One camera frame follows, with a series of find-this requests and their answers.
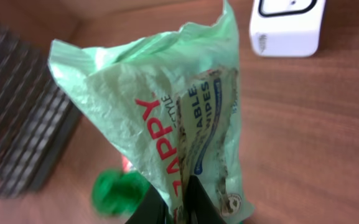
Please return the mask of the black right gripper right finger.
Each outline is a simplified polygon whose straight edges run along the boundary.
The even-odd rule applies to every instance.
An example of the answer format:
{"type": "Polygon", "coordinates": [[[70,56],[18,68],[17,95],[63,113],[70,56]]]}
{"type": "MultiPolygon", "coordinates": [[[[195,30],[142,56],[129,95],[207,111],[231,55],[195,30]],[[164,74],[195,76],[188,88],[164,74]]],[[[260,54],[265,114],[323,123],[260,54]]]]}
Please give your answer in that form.
{"type": "Polygon", "coordinates": [[[225,224],[197,176],[191,175],[185,193],[189,224],[225,224]]]}

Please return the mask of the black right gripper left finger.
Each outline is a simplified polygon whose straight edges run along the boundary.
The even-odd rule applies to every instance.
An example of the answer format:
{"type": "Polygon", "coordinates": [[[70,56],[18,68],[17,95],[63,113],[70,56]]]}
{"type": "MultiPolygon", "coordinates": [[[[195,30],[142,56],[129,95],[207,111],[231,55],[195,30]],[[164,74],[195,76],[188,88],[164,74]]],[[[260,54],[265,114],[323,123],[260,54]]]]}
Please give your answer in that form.
{"type": "Polygon", "coordinates": [[[125,224],[167,224],[167,205],[153,186],[125,224]]]}

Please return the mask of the green lidded round jar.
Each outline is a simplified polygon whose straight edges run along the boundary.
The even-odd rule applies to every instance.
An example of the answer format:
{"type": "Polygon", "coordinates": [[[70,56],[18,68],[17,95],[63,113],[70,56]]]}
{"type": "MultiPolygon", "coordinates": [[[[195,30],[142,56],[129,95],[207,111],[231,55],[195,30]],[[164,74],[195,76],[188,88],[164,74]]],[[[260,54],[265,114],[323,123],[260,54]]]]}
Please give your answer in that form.
{"type": "Polygon", "coordinates": [[[150,183],[138,171],[108,169],[96,178],[92,205],[104,216],[132,215],[149,188],[150,183]]]}

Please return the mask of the pale green plastic pouch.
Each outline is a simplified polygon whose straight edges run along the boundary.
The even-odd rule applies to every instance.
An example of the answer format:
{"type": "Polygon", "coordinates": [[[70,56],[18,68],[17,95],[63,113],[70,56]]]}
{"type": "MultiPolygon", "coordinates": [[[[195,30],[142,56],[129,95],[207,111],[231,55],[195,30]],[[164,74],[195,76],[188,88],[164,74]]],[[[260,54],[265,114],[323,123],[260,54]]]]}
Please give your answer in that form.
{"type": "Polygon", "coordinates": [[[50,46],[56,84],[150,183],[183,223],[191,176],[227,223],[253,212],[239,160],[239,33],[227,1],[211,26],[179,30],[112,48],[50,46]]]}

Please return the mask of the small orange white box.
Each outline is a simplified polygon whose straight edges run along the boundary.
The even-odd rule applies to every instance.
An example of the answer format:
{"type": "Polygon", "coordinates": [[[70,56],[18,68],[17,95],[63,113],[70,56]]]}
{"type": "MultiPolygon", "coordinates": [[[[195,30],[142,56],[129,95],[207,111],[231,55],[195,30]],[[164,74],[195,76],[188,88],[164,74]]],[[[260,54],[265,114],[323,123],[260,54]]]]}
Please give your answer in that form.
{"type": "Polygon", "coordinates": [[[133,164],[124,155],[121,156],[121,162],[124,172],[131,172],[134,170],[133,164]]]}

